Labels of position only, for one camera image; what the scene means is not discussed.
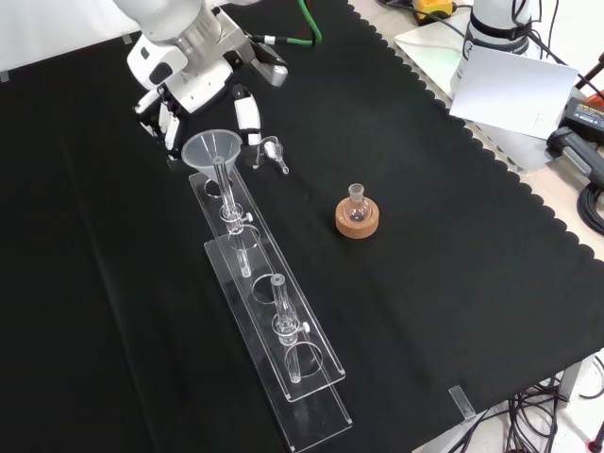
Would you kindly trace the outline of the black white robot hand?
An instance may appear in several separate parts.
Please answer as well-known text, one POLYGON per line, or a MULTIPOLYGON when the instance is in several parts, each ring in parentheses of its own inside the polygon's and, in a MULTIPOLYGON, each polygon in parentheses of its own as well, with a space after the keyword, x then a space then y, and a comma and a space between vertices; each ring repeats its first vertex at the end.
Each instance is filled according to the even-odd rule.
POLYGON ((244 65, 259 62, 258 47, 231 22, 191 24, 182 30, 143 28, 127 64, 147 93, 134 107, 137 121, 164 148, 169 161, 181 159, 187 119, 220 101, 234 98, 244 142, 262 140, 254 96, 233 77, 244 65))

